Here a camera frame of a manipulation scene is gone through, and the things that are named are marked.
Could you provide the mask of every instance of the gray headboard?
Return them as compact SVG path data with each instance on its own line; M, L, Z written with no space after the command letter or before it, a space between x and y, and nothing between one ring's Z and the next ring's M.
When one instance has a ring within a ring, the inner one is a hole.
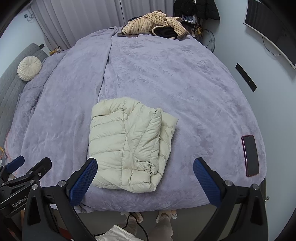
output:
M41 50L38 45L30 44L15 60L9 65L0 77L0 146L4 147L4 142L10 130L13 115L17 105L19 94L22 92L25 81L17 75L17 67L21 60L27 56L35 56L42 62L48 55Z

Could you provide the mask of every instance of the slipper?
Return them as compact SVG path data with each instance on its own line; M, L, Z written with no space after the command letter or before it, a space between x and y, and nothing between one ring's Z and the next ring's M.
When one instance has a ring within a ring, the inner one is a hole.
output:
M156 223L158 223L158 221L163 213L165 213L169 217L169 219L171 219L171 218L176 219L178 216L176 210L161 210L158 212L158 216L156 218Z
M129 212L121 212L120 214L128 217L130 213ZM137 218L138 223L143 222L142 214L140 214L140 213L132 213L132 214Z

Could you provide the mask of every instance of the hanging black jacket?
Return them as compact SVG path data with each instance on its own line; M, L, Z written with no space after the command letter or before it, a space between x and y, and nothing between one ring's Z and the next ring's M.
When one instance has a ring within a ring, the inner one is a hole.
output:
M220 20L219 12L214 0L176 0L174 3L174 12L176 17L192 16L196 14L198 18Z

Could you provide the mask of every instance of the metal knob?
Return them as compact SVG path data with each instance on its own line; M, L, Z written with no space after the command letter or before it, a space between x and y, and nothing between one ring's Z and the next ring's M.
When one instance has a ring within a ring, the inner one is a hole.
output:
M34 184L33 186L32 186L32 189L33 190L36 190L38 188L38 185L37 184Z
M254 188L255 190L258 190L259 189L259 186L257 184L253 184L252 185L252 188Z
M232 181L230 181L230 180L226 180L225 181L225 184L226 184L226 186L232 186L232 184L233 184L233 182Z
M59 184L58 185L60 187L63 187L63 186L65 186L65 184L66 184L66 181L63 180L63 181L59 181Z

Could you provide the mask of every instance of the curtain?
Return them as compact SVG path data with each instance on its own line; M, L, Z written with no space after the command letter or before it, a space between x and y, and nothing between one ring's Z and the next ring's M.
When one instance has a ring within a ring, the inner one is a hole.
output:
M31 8L51 50L71 48L90 33L124 25L120 0L33 0Z
M167 16L173 16L175 0L120 0L124 23L128 19L143 16L156 10L163 11Z

